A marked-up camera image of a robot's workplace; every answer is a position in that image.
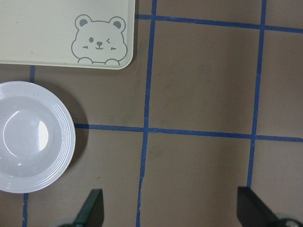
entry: grid line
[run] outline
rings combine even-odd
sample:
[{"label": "grid line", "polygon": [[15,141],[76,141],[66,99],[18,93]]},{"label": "grid line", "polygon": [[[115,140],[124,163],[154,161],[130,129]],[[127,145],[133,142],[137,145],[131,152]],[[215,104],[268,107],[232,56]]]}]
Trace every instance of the grid line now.
[{"label": "grid line", "polygon": [[148,60],[147,60],[147,73],[146,73],[146,87],[145,87],[145,104],[144,104],[144,129],[143,129],[143,141],[141,151],[141,164],[140,164],[140,179],[139,179],[139,190],[138,190],[138,203],[137,203],[137,217],[136,227],[141,226],[141,195],[142,195],[142,183],[145,176],[145,163],[146,163],[146,151],[148,143],[148,132],[149,132],[149,111],[150,111],[150,98],[151,98],[151,82],[152,82],[152,60],[153,60],[153,47],[155,38],[155,27],[157,14],[157,0],[152,0],[152,19],[150,25],[150,39],[148,47]]},{"label": "grid line", "polygon": [[29,82],[33,84],[35,83],[35,70],[36,70],[36,66],[31,65],[29,68]]},{"label": "grid line", "polygon": [[[128,131],[128,132],[143,132],[144,131],[143,127],[129,127],[129,126],[102,125],[102,124],[78,124],[78,123],[75,123],[74,125],[75,125],[76,129]],[[217,131],[195,131],[195,130],[180,130],[180,129],[148,128],[148,133],[164,133],[164,134],[173,134],[173,135],[251,139],[251,134],[217,132]],[[256,135],[255,139],[256,140],[267,140],[267,141],[284,141],[284,142],[303,143],[303,139],[299,138],[299,137]]]},{"label": "grid line", "polygon": [[23,220],[22,227],[27,227],[27,201],[28,201],[28,193],[23,194]]},{"label": "grid line", "polygon": [[[140,20],[155,19],[156,21],[168,21],[168,22],[224,26],[224,27],[241,27],[241,28],[248,28],[248,29],[260,29],[261,28],[261,25],[257,25],[257,24],[237,23],[237,22],[220,21],[220,20],[194,19],[194,18],[186,18],[186,17],[168,17],[168,16],[157,16],[157,15],[153,16],[153,15],[147,15],[147,14],[136,14],[135,18],[140,19]],[[303,34],[302,28],[294,28],[294,27],[264,25],[264,30]]]},{"label": "grid line", "polygon": [[262,73],[262,58],[263,58],[263,46],[264,46],[264,28],[266,17],[266,0],[262,0],[261,8],[261,27],[259,35],[259,47],[258,47],[258,63],[257,63],[257,75],[256,75],[256,87],[255,87],[255,100],[254,111],[252,119],[251,140],[250,140],[250,157],[247,173],[247,186],[251,187],[254,156],[255,156],[255,143],[257,137],[257,123],[258,123],[258,110],[259,110],[259,98],[260,98],[260,86],[261,86],[261,73]]}]

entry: blue tape line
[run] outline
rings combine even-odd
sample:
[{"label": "blue tape line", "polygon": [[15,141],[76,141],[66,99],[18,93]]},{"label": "blue tape line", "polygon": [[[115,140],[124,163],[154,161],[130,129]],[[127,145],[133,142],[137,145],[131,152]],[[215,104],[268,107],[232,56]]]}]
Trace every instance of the blue tape line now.
[{"label": "blue tape line", "polygon": [[27,227],[27,202],[28,202],[28,193],[23,194],[23,220],[22,227]]},{"label": "blue tape line", "polygon": [[177,135],[190,135],[190,136],[208,136],[208,137],[251,139],[250,134],[212,132],[212,131],[190,131],[190,130],[149,128],[149,132],[151,132],[151,133],[177,134]]},{"label": "blue tape line", "polygon": [[262,136],[257,135],[257,140],[269,140],[269,141],[283,141],[283,142],[298,142],[303,143],[302,138],[298,137],[285,137],[285,136]]},{"label": "blue tape line", "polygon": [[213,26],[242,27],[242,28],[260,29],[260,25],[226,22],[226,21],[218,21],[218,20],[204,20],[204,19],[193,19],[193,18],[183,18],[183,17],[168,17],[168,16],[156,16],[156,20],[170,21],[170,22],[181,22],[181,23],[192,23],[192,24],[198,24],[198,25],[213,25]]},{"label": "blue tape line", "polygon": [[292,27],[278,27],[278,26],[265,25],[265,30],[303,34],[303,29],[301,29],[301,28],[292,28]]},{"label": "blue tape line", "polygon": [[31,83],[35,83],[35,70],[36,70],[36,66],[31,65],[29,70],[29,82]]},{"label": "blue tape line", "polygon": [[[76,129],[144,132],[144,128],[140,128],[140,127],[100,125],[100,124],[78,124],[78,123],[75,123],[74,125]],[[173,134],[173,135],[206,136],[206,137],[236,138],[236,139],[249,139],[249,140],[252,139],[251,134],[215,132],[215,131],[193,131],[193,130],[180,130],[180,129],[148,128],[148,133],[164,133],[164,134]],[[256,135],[255,140],[285,141],[285,142],[299,142],[299,143],[303,142],[303,139],[298,137],[266,136],[266,135]]]},{"label": "blue tape line", "polygon": [[139,19],[139,20],[151,20],[152,18],[154,18],[152,15],[146,15],[146,14],[135,15],[135,19]]},{"label": "blue tape line", "polygon": [[262,0],[261,26],[260,26],[260,35],[259,35],[258,63],[257,63],[255,100],[254,100],[254,113],[253,113],[253,119],[252,119],[251,140],[250,140],[250,157],[249,157],[249,166],[248,166],[248,173],[247,173],[247,186],[248,187],[251,187],[254,157],[255,157],[255,145],[256,145],[256,138],[257,138],[256,134],[257,134],[259,96],[260,96],[260,86],[261,86],[265,18],[266,18],[266,0]]},{"label": "blue tape line", "polygon": [[149,111],[150,111],[150,97],[151,97],[151,82],[152,82],[152,60],[153,60],[153,48],[155,39],[155,27],[156,20],[155,16],[157,14],[157,0],[152,0],[152,18],[150,26],[150,39],[148,47],[148,61],[147,61],[147,72],[146,72],[146,86],[145,86],[145,105],[144,105],[144,130],[143,130],[143,142],[141,151],[141,164],[140,164],[140,180],[139,180],[139,190],[138,190],[138,204],[137,204],[137,217],[136,217],[136,227],[140,227],[141,218],[141,192],[142,183],[145,176],[145,163],[146,163],[146,152],[148,143],[148,127],[149,127]]},{"label": "blue tape line", "polygon": [[[152,15],[146,15],[146,14],[136,14],[135,18],[140,19],[140,20],[151,20],[154,18],[155,20],[158,20],[158,21],[191,23],[191,24],[198,24],[198,25],[242,27],[242,28],[251,28],[251,29],[260,29],[261,28],[260,25],[255,25],[255,24],[235,23],[235,22],[218,21],[218,20],[193,19],[193,18],[184,18],[184,17],[168,17],[168,16],[152,16]],[[303,34],[302,28],[293,28],[293,27],[280,27],[280,26],[264,25],[264,30]]]},{"label": "blue tape line", "polygon": [[110,131],[132,131],[143,132],[143,128],[140,127],[127,127],[127,126],[114,126],[114,125],[99,125],[99,124],[77,124],[76,129],[95,129],[95,130],[110,130]]}]

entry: bear cartoon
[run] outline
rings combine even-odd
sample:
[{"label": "bear cartoon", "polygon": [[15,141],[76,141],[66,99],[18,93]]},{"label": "bear cartoon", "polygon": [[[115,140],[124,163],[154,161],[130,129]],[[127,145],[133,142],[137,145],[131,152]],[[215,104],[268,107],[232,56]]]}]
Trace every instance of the bear cartoon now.
[{"label": "bear cartoon", "polygon": [[127,54],[123,31],[126,23],[121,17],[107,21],[92,21],[82,14],[75,20],[76,38],[71,44],[71,51],[78,63],[89,62],[120,65]]}]

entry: bear paw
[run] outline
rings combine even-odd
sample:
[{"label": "bear paw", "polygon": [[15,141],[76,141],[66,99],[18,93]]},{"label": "bear paw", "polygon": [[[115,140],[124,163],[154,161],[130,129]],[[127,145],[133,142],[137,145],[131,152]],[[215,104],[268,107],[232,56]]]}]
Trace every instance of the bear paw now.
[{"label": "bear paw", "polygon": [[92,60],[90,58],[80,58],[78,60],[78,63],[81,64],[93,64]]},{"label": "bear paw", "polygon": [[115,59],[109,59],[105,62],[105,65],[116,66],[116,65],[120,65],[120,63]]}]

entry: bear ear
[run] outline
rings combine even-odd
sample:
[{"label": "bear ear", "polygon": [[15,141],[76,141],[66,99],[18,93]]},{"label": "bear ear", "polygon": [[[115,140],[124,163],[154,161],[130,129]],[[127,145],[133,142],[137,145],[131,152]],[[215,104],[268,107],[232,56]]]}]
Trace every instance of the bear ear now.
[{"label": "bear ear", "polygon": [[82,14],[76,18],[75,26],[76,28],[80,29],[81,27],[83,27],[86,24],[89,24],[90,22],[91,22],[90,17],[85,14]]},{"label": "bear ear", "polygon": [[126,27],[126,23],[121,17],[113,17],[110,19],[109,23],[121,30],[121,32],[123,32]]}]

